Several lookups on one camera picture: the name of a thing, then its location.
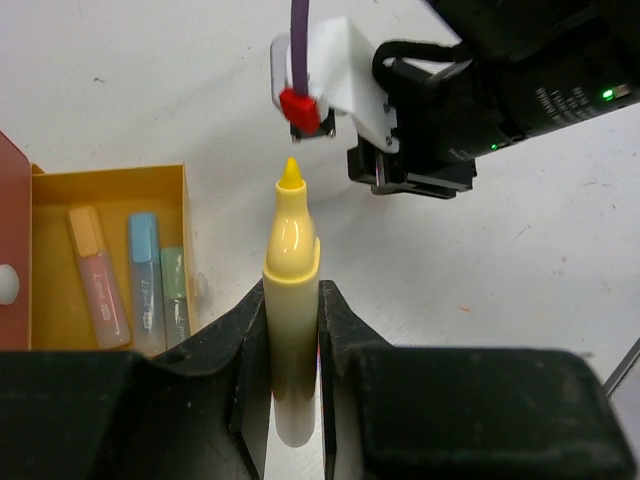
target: pastel highlighter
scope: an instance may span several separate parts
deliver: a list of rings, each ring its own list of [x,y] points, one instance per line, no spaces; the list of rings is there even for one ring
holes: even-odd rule
[[[262,268],[276,430],[290,447],[313,434],[318,350],[320,240],[307,184],[290,158],[276,184],[276,210]]]
[[[164,248],[161,258],[167,347],[173,348],[191,336],[184,276],[184,251],[182,247]]]
[[[153,213],[129,216],[131,257],[131,302],[133,306],[133,346],[153,356],[167,349],[158,220]]]
[[[93,207],[75,208],[68,219],[96,342],[104,350],[129,343],[129,325],[98,213]]]

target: white background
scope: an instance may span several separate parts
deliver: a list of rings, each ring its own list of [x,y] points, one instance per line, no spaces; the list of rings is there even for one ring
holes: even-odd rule
[[[376,45],[454,41],[418,0],[312,2],[313,21],[345,14]],[[388,340],[559,347],[606,378],[640,335],[640,107],[480,159],[456,200],[376,198],[347,178],[347,121],[292,146],[271,106],[288,15],[287,0],[0,0],[0,129],[51,172],[186,163],[206,322],[260,278],[295,154],[323,277]],[[319,426],[295,451],[272,435],[267,478],[322,478]]]

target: red block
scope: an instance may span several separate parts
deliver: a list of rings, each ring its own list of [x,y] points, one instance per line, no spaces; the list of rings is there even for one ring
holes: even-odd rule
[[[286,119],[303,132],[312,134],[320,127],[318,106],[313,98],[300,97],[292,88],[285,88],[280,93],[280,105]]]

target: red box lid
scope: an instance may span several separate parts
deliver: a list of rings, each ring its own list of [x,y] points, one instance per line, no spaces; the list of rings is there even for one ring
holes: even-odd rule
[[[11,265],[20,292],[11,305],[0,305],[0,351],[28,350],[31,275],[31,165],[0,132],[0,265]]]

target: blue highlighter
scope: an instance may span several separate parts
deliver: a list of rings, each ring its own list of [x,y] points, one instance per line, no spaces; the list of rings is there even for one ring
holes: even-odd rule
[[[129,216],[133,346],[148,356],[167,349],[158,220],[153,213]]]

